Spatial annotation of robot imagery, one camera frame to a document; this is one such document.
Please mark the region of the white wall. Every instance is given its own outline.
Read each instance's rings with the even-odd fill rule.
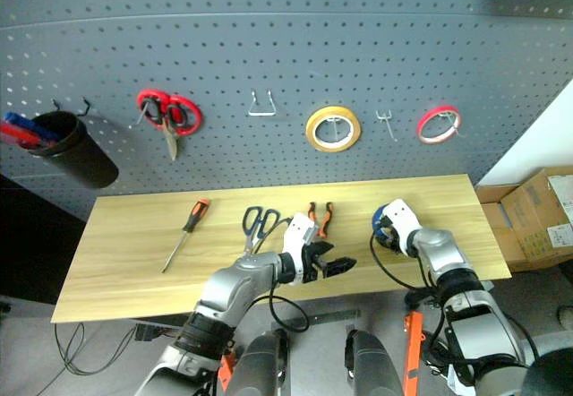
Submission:
[[[539,168],[561,165],[573,165],[573,81],[479,185],[521,183]]]

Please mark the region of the tape roll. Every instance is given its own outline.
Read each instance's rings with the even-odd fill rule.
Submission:
[[[333,117],[338,118],[349,125],[350,128],[348,134],[336,142],[323,141],[317,136],[316,131],[319,125]],[[358,118],[356,118],[354,112],[345,107],[321,108],[312,114],[306,122],[306,139],[308,139],[308,142],[310,142],[318,151],[340,152],[347,150],[352,147],[356,141],[358,141],[361,132],[362,129]]]
[[[454,116],[453,124],[448,130],[446,130],[444,133],[432,137],[424,136],[422,134],[424,126],[427,125],[430,120],[432,120],[436,116],[445,116],[445,115]],[[418,139],[423,143],[428,143],[428,144],[442,143],[447,141],[454,134],[456,134],[458,132],[458,128],[461,125],[462,125],[462,116],[459,114],[459,111],[455,107],[452,106],[437,107],[427,112],[422,118],[420,118],[418,126],[415,128],[415,132],[416,135],[418,136]]]

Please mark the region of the pen holder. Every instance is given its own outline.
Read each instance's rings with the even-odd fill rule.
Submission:
[[[107,187],[119,170],[88,134],[86,125],[75,115],[54,111],[33,118],[35,123],[58,134],[62,140],[46,148],[28,150],[60,168],[88,188]]]

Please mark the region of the orange bracket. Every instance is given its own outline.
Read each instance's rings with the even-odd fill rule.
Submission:
[[[230,354],[225,354],[221,358],[221,367],[218,370],[218,380],[221,382],[221,387],[226,392],[227,387],[231,381],[231,376],[233,376],[233,371],[235,370],[235,352],[231,351]]]
[[[404,395],[416,396],[418,394],[418,375],[420,367],[420,354],[422,341],[422,313],[413,311],[404,318],[404,330],[408,333],[408,349],[404,367]]]

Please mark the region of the orange pliers handle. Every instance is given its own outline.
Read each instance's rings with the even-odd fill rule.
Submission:
[[[334,204],[332,202],[326,203],[326,215],[319,228],[318,236],[326,238],[329,235],[329,224],[332,220],[332,213],[334,212]],[[316,202],[310,202],[308,209],[308,218],[316,221]]]

